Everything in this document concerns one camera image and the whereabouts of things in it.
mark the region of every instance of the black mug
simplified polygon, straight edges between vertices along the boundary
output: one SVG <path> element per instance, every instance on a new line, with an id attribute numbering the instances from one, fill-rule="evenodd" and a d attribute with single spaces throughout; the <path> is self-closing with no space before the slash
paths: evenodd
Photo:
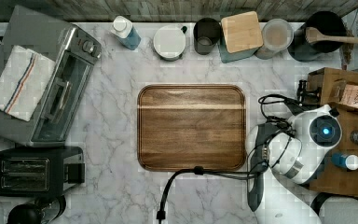
<path id="1" fill-rule="evenodd" d="M 194 49 L 198 54 L 209 54 L 222 35 L 222 27 L 212 18 L 203 18 L 194 26 Z"/>
<path id="2" fill-rule="evenodd" d="M 320 11 L 313 14 L 298 30 L 288 51 L 294 59 L 300 62 L 309 62 L 323 53 L 333 52 L 342 46 L 340 42 L 319 41 L 310 44 L 306 38 L 306 29 L 314 27 L 324 35 L 346 36 L 347 30 L 342 19 L 335 13 Z"/>

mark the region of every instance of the blue light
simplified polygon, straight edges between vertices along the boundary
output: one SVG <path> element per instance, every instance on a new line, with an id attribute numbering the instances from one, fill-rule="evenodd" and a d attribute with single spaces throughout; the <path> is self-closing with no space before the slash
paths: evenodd
<path id="1" fill-rule="evenodd" d="M 328 128 L 324 128 L 323 131 L 324 131 L 324 134 L 330 134 L 330 130 L 328 130 Z"/>

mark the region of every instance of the mixer knob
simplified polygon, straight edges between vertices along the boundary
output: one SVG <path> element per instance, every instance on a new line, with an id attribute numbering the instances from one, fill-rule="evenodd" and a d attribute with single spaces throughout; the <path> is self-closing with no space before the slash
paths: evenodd
<path id="1" fill-rule="evenodd" d="M 94 44 L 91 41 L 85 41 L 83 44 L 83 50 L 87 53 L 92 53 L 94 51 Z"/>

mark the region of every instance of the wooden crate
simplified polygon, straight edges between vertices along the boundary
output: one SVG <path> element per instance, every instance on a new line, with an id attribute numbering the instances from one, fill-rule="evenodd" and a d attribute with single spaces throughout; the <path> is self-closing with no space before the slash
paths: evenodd
<path id="1" fill-rule="evenodd" d="M 358 83 L 358 73 L 356 72 L 324 68 L 309 74 L 308 88 L 314 90 L 321 87 L 321 105 L 325 105 L 329 103 L 334 81 L 341 78 Z M 338 111 L 340 113 L 338 120 L 342 128 L 342 139 L 331 152 L 341 151 L 358 156 L 358 145 L 355 145 L 350 139 L 351 131 L 358 130 L 358 113 L 352 113 L 343 108 L 338 108 Z M 358 197 L 358 170 L 347 171 L 336 167 L 332 162 L 328 162 L 324 172 L 316 180 L 310 182 L 310 189 Z"/>

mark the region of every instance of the oven handle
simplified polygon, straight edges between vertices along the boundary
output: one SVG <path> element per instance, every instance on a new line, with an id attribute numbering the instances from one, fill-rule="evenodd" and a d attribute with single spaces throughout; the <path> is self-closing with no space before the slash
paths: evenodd
<path id="1" fill-rule="evenodd" d="M 54 111 L 54 114 L 45 114 L 45 118 L 50 119 L 52 123 L 58 123 L 62 116 L 62 112 L 65 109 L 66 103 L 68 103 L 69 93 L 71 92 L 71 83 L 69 81 L 55 81 L 57 86 L 63 87 L 62 95 L 60 101 L 58 102 L 57 109 Z"/>

